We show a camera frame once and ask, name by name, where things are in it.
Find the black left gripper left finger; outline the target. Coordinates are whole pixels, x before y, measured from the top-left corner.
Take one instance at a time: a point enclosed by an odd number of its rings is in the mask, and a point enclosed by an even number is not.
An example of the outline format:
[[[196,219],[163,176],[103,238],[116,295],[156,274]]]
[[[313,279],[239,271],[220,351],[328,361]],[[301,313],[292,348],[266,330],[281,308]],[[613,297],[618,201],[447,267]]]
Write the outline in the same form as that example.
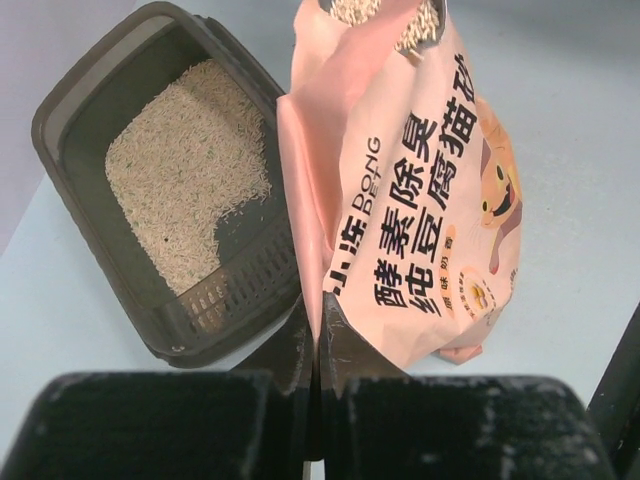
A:
[[[79,372],[38,395],[12,479],[306,479],[313,340],[297,301],[228,371]]]

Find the pink cat litter bag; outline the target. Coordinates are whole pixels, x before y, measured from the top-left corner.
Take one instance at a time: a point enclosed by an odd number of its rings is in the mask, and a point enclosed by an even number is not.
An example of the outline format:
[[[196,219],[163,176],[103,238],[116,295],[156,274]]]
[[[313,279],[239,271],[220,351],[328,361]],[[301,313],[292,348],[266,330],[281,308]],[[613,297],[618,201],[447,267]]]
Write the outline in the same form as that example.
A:
[[[423,55],[394,49],[404,2],[354,27],[300,4],[277,102],[286,201],[313,333],[332,294],[393,364],[460,364],[513,294],[522,189],[448,14]]]

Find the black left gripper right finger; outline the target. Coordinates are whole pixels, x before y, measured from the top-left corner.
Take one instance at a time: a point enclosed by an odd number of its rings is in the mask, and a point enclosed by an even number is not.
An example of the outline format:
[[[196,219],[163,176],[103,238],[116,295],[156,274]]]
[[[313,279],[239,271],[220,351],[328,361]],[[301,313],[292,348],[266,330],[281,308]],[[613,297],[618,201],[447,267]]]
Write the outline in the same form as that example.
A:
[[[322,304],[316,453],[329,479],[611,479],[574,392],[539,376],[411,376]]]

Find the silver metal scoop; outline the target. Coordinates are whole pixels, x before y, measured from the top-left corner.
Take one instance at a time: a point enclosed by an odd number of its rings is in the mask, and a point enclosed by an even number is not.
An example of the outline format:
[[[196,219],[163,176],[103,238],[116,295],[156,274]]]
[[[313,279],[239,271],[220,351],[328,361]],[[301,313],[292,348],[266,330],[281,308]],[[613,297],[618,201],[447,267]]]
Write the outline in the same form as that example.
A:
[[[391,4],[392,1],[374,0],[319,1],[322,10],[349,27],[370,23],[380,13],[388,15]],[[409,4],[408,12],[394,10],[400,14],[399,20],[387,19],[395,28],[394,49],[405,57],[421,56],[443,37],[448,5],[446,1],[432,0],[405,1],[404,4]]]

